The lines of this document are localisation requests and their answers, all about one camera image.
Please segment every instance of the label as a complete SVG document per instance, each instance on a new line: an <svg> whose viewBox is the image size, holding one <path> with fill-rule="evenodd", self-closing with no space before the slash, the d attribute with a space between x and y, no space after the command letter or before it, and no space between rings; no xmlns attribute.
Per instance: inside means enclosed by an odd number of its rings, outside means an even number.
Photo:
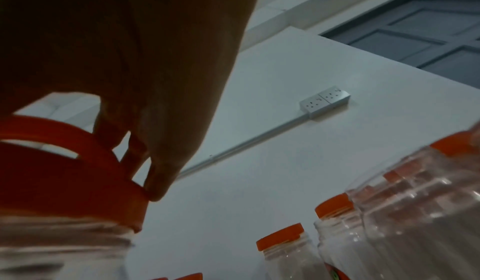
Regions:
<svg viewBox="0 0 480 280"><path fill-rule="evenodd" d="M330 264L325 263L326 270L330 274L330 277L333 280L350 280L349 277L347 277L346 274L344 274L341 270L338 268L331 266Z"/></svg>

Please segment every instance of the hand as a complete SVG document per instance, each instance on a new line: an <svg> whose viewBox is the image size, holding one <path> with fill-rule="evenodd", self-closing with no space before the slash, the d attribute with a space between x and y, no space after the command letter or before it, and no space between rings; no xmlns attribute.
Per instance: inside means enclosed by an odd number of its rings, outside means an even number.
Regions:
<svg viewBox="0 0 480 280"><path fill-rule="evenodd" d="M163 197L199 148L256 0L0 0L0 117L50 92L100 96L93 133Z"/></svg>

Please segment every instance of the finger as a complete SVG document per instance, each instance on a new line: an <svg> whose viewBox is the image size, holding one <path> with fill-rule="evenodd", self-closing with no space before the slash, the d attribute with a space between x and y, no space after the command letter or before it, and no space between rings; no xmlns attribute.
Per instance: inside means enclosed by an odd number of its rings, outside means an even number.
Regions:
<svg viewBox="0 0 480 280"><path fill-rule="evenodd" d="M145 188L150 201L159 201L169 190L172 183L180 173L178 167L166 164L151 164L143 187Z"/></svg>
<svg viewBox="0 0 480 280"><path fill-rule="evenodd" d="M120 161L127 177L132 179L148 157L147 147L135 135L130 135L128 149Z"/></svg>
<svg viewBox="0 0 480 280"><path fill-rule="evenodd" d="M107 117L106 110L106 103L102 102L93 125L93 135L103 147L112 150L122 142L127 130L112 123Z"/></svg>

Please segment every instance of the orange lid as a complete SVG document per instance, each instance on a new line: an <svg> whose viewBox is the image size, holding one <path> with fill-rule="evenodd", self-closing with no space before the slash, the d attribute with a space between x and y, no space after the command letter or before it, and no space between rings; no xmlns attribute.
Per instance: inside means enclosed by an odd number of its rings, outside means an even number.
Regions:
<svg viewBox="0 0 480 280"><path fill-rule="evenodd" d="M315 213L320 219L336 217L354 209L354 204L346 193L336 195L321 203L315 208Z"/></svg>
<svg viewBox="0 0 480 280"><path fill-rule="evenodd" d="M93 218L142 229L148 197L88 132L44 118L0 121L0 140L52 144L78 159L0 142L0 214Z"/></svg>
<svg viewBox="0 0 480 280"><path fill-rule="evenodd" d="M430 145L442 152L447 157L478 154L479 149L471 144L472 133L470 131L460 131L446 136Z"/></svg>
<svg viewBox="0 0 480 280"><path fill-rule="evenodd" d="M204 276L202 275L201 272L199 273L194 273L194 274L189 274L188 276L178 278L176 280L203 280Z"/></svg>
<svg viewBox="0 0 480 280"><path fill-rule="evenodd" d="M256 247L259 252L262 252L272 246L300 239L300 234L303 232L305 230L302 224L297 223L261 238L256 242Z"/></svg>

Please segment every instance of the gray door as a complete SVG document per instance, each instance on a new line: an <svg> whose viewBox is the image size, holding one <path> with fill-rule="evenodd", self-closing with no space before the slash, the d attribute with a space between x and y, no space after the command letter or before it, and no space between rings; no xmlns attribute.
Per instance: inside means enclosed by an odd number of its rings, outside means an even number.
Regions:
<svg viewBox="0 0 480 280"><path fill-rule="evenodd" d="M410 0L365 16L323 36L480 89L480 1Z"/></svg>

